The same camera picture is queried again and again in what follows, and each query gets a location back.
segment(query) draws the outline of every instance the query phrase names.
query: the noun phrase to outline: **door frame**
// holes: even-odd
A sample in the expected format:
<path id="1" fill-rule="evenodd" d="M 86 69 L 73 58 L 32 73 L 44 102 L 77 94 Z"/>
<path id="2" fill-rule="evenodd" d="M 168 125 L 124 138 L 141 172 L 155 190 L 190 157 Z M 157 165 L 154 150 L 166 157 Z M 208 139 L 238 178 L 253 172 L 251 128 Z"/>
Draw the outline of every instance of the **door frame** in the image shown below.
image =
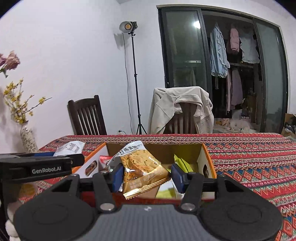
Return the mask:
<path id="1" fill-rule="evenodd" d="M 173 69 L 171 61 L 168 59 L 172 59 L 171 51 L 170 51 L 170 41 L 165 38 L 168 36 L 168 28 L 167 28 L 167 20 L 164 16 L 166 12 L 172 11 L 196 11 L 197 17 L 200 21 L 201 33 L 202 33 L 202 42 L 204 48 L 205 55 L 205 70 L 207 76 L 207 90 L 209 93 L 209 98 L 212 100 L 212 77 L 211 77 L 211 67 L 210 67 L 210 51 L 209 45 L 207 42 L 207 37 L 205 35 L 205 23 L 203 20 L 202 12 L 200 7 L 160 7 L 158 8 L 158 16 L 159 16 L 159 26 L 160 26 L 160 37 L 161 37 L 161 45 L 163 49 L 163 65 L 165 71 L 165 87 L 171 88 L 174 87 L 172 73 L 170 69 Z"/>
<path id="2" fill-rule="evenodd" d="M 211 70 L 210 70 L 210 52 L 209 52 L 209 46 L 207 42 L 207 37 L 206 36 L 206 29 L 205 29 L 205 23 L 202 15 L 202 11 L 210 11 L 210 12 L 220 12 L 220 13 L 226 13 L 229 15 L 235 15 L 235 16 L 240 16 L 244 17 L 247 19 L 250 19 L 253 21 L 253 25 L 255 28 L 255 32 L 257 35 L 257 40 L 258 40 L 258 45 L 259 45 L 259 54 L 260 54 L 260 61 L 261 61 L 261 71 L 262 71 L 262 86 L 263 86 L 263 108 L 262 108 L 262 117 L 261 117 L 261 126 L 260 126 L 260 132 L 265 131 L 266 127 L 266 76 L 265 76 L 265 65 L 264 65 L 264 56 L 262 52 L 262 45 L 261 45 L 261 40 L 260 40 L 260 35 L 258 32 L 258 28 L 256 25 L 256 22 L 262 23 L 264 25 L 267 25 L 269 27 L 272 27 L 277 36 L 278 44 L 279 44 L 279 49 L 280 49 L 280 57 L 281 57 L 281 64 L 282 64 L 282 74 L 283 74 L 283 106 L 282 106 L 282 122 L 280 125 L 280 128 L 278 133 L 281 133 L 283 126 L 284 126 L 284 119 L 285 119 L 285 114 L 287 113 L 288 110 L 288 97 L 289 97 L 289 77 L 288 77 L 288 65 L 287 65 L 287 58 L 286 58 L 286 52 L 285 52 L 285 47 L 284 47 L 284 42 L 283 42 L 283 36 L 280 32 L 280 28 L 272 23 L 269 23 L 267 21 L 258 19 L 256 17 L 249 16 L 244 13 L 238 13 L 238 12 L 233 12 L 231 10 L 227 9 L 219 9 L 219 8 L 211 8 L 211 7 L 183 7 L 183 6 L 159 6 L 158 7 L 158 14 L 159 14 L 159 25 L 160 25 L 160 36 L 161 36 L 161 43 L 162 43 L 162 50 L 163 50 L 163 64 L 164 64 L 164 71 L 165 71 L 165 87 L 166 88 L 171 88 L 173 87 L 173 79 L 169 75 L 169 68 L 168 65 L 171 63 L 168 62 L 168 55 L 171 55 L 170 51 L 167 51 L 167 49 L 170 49 L 170 43 L 166 43 L 165 41 L 165 28 L 164 25 L 167 25 L 166 23 L 166 18 L 163 17 L 163 13 L 166 11 L 184 11 L 184 10 L 194 10 L 197 11 L 198 18 L 200 20 L 200 25 L 201 25 L 201 33 L 202 33 L 202 38 L 203 38 L 203 44 L 204 44 L 204 52 L 205 52 L 205 61 L 206 61 L 206 71 L 207 71 L 207 88 L 209 88 L 210 83 L 210 99 L 212 100 L 212 78 L 211 78 Z"/>
<path id="3" fill-rule="evenodd" d="M 260 132 L 265 131 L 266 127 L 266 76 L 265 76 L 265 65 L 264 65 L 264 55 L 263 55 L 263 50 L 262 50 L 262 44 L 261 44 L 261 39 L 259 35 L 259 30 L 257 27 L 256 23 L 260 23 L 262 25 L 268 26 L 270 28 L 273 28 L 276 32 L 276 37 L 279 45 L 279 51 L 280 51 L 280 58 L 281 58 L 281 68 L 282 68 L 282 76 L 283 76 L 283 105 L 282 105 L 282 114 L 281 114 L 281 125 L 279 129 L 277 130 L 277 133 L 281 133 L 283 127 L 284 127 L 284 122 L 285 122 L 285 114 L 288 111 L 288 92 L 289 92 L 289 78 L 288 78 L 288 65 L 287 65 L 287 58 L 286 58 L 286 53 L 285 53 L 285 48 L 284 48 L 284 42 L 283 42 L 283 37 L 281 35 L 279 27 L 265 22 L 263 20 L 253 18 L 253 24 L 255 28 L 255 32 L 257 35 L 257 40 L 258 40 L 258 46 L 259 46 L 259 54 L 260 54 L 260 61 L 261 61 L 261 71 L 262 71 L 262 84 L 263 84 L 263 108 L 262 108 L 262 118 L 261 118 L 261 126 L 260 126 Z"/>

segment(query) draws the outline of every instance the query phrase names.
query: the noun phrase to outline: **red patterned tablecloth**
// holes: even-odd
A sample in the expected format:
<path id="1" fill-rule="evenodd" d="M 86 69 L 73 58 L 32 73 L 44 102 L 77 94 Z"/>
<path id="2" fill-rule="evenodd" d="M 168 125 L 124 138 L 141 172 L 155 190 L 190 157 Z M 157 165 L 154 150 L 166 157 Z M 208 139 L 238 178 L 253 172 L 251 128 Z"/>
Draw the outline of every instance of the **red patterned tablecloth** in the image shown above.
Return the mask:
<path id="1" fill-rule="evenodd" d="M 274 133 L 143 135 L 143 136 L 65 136 L 41 148 L 57 147 L 79 140 L 85 142 L 83 154 L 89 155 L 101 143 L 128 143 L 141 140 L 161 144 L 206 144 L 218 174 L 226 174 L 266 198 L 281 211 L 284 222 L 276 241 L 296 240 L 296 143 Z M 40 181 L 39 191 L 60 178 Z"/>

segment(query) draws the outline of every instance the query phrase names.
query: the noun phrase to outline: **studio light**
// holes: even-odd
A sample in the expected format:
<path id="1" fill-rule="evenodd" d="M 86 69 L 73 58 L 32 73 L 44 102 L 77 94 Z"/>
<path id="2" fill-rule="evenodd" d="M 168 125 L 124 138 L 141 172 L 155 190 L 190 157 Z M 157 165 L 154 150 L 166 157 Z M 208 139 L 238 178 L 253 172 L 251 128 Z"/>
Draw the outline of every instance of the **studio light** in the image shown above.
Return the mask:
<path id="1" fill-rule="evenodd" d="M 129 34 L 138 27 L 137 22 L 124 21 L 119 25 L 119 29 L 124 34 Z"/>
<path id="2" fill-rule="evenodd" d="M 131 42 L 132 42 L 132 47 L 133 47 L 133 67 L 134 67 L 134 76 L 135 76 L 135 83 L 136 83 L 136 96 L 137 96 L 138 120 L 139 120 L 137 134 L 139 133 L 141 135 L 142 129 L 145 132 L 145 134 L 147 134 L 147 132 L 145 131 L 145 129 L 141 123 L 138 83 L 137 83 L 137 73 L 136 73 L 136 61 L 135 61 L 135 48 L 134 48 L 134 44 L 133 44 L 133 37 L 135 36 L 135 34 L 133 32 L 137 27 L 138 27 L 137 22 L 130 22 L 130 21 L 124 21 L 119 25 L 119 29 L 122 33 L 131 35 Z"/>

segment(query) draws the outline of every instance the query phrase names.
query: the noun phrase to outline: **gold snack wrapper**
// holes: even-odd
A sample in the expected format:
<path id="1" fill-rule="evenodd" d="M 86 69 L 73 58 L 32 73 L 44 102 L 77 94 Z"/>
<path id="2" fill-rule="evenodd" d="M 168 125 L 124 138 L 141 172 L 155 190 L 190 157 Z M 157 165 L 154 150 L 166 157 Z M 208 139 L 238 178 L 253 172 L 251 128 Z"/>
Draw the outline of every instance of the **gold snack wrapper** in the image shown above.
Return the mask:
<path id="1" fill-rule="evenodd" d="M 141 141 L 127 144 L 108 163 L 120 157 L 124 166 L 123 195 L 126 199 L 148 192 L 170 180 L 170 173 L 144 147 Z"/>

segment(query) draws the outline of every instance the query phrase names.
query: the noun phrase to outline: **red package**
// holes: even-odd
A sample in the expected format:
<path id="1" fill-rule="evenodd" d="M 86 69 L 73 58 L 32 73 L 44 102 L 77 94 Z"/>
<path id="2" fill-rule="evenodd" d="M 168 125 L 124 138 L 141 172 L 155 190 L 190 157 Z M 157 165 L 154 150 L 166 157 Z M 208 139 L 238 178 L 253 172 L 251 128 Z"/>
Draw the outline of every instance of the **red package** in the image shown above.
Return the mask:
<path id="1" fill-rule="evenodd" d="M 100 156 L 100 163 L 105 167 L 111 158 L 112 156 Z"/>

